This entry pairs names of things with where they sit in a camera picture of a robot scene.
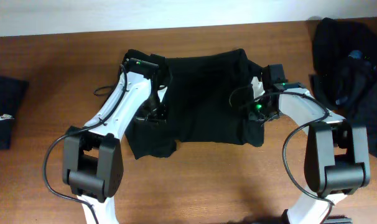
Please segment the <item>black t-shirt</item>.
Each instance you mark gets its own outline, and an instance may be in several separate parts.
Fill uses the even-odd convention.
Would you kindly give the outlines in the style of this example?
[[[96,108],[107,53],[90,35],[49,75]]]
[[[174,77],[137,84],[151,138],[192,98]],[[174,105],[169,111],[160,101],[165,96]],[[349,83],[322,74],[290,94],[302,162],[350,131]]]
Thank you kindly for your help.
[[[125,132],[136,159],[169,157],[177,142],[264,143],[264,126],[240,106],[253,101],[250,84],[262,68],[243,49],[221,54],[164,58],[130,49],[125,58],[156,63],[166,75],[164,123],[132,120]]]

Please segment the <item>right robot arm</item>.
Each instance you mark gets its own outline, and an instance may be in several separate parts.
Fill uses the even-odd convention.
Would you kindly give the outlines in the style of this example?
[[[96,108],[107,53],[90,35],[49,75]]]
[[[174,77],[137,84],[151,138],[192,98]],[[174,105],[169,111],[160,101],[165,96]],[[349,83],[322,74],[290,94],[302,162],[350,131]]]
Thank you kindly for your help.
[[[284,140],[282,162],[302,194],[280,217],[266,218],[263,223],[352,223],[352,218],[331,212],[370,182],[366,127],[328,109],[303,84],[288,82],[281,64],[262,68],[252,84],[254,100],[246,106],[255,119],[266,123],[286,115],[298,125]],[[295,180],[287,162],[289,141],[299,131],[307,135],[305,187]]]

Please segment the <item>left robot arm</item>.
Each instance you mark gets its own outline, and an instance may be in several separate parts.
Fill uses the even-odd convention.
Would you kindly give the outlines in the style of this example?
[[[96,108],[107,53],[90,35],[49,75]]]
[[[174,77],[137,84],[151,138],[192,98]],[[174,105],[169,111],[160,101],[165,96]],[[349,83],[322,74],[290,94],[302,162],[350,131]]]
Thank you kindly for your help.
[[[167,60],[126,58],[113,92],[82,128],[70,127],[63,147],[63,182],[82,204],[87,223],[117,223],[114,195],[123,177],[121,140],[131,121],[166,123],[161,103],[172,76]]]

